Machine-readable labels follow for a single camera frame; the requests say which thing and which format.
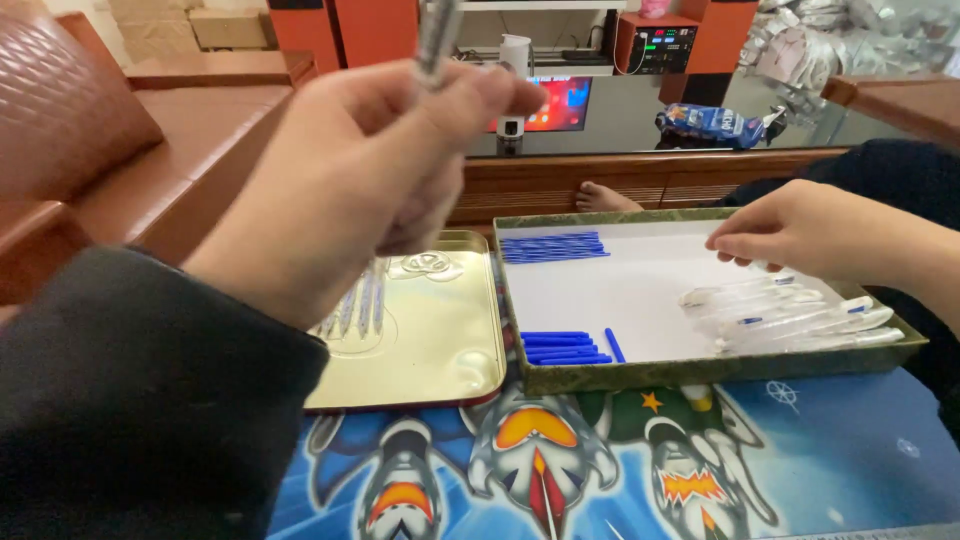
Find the left hand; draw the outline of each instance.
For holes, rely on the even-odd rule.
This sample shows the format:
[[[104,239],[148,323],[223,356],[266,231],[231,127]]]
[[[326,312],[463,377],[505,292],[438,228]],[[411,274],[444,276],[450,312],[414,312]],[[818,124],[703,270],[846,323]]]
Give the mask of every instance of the left hand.
[[[375,255],[428,249],[463,187],[473,138],[545,99],[498,67],[448,62],[444,81],[418,100],[413,64],[396,61],[300,90],[247,186],[183,269],[307,329]]]

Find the right hand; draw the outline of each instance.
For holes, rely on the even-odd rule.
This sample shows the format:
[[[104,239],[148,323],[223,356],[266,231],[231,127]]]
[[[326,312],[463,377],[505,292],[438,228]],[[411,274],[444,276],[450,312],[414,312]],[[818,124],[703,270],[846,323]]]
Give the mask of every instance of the right hand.
[[[794,180],[738,210],[707,249],[741,266],[760,259],[818,278],[902,286],[917,245],[941,231],[842,189]]]

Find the digital display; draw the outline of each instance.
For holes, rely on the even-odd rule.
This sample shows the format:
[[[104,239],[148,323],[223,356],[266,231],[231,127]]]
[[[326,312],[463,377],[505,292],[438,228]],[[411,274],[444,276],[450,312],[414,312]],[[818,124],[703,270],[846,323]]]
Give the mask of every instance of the digital display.
[[[527,77],[527,81],[546,88],[549,95],[543,107],[527,117],[524,132],[580,132],[587,120],[587,102],[592,77]],[[496,132],[496,120],[487,127]]]

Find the yellow star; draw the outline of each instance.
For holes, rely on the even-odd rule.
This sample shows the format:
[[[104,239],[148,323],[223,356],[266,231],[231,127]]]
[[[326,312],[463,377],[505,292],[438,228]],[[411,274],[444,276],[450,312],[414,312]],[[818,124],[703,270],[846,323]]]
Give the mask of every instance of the yellow star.
[[[660,412],[657,410],[657,407],[662,406],[663,404],[657,401],[657,394],[653,392],[650,392],[649,394],[640,392],[640,395],[643,396],[643,405],[641,406],[648,406],[654,409],[654,414],[660,414]]]

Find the wall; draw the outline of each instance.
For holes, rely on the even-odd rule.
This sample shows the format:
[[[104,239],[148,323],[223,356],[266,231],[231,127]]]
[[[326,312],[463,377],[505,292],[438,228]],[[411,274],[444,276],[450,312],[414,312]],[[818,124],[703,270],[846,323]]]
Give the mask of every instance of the wall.
[[[84,12],[117,63],[121,67],[130,65],[130,57],[123,48],[123,37],[117,30],[117,23],[110,14],[106,0],[44,0],[44,3],[54,14]]]

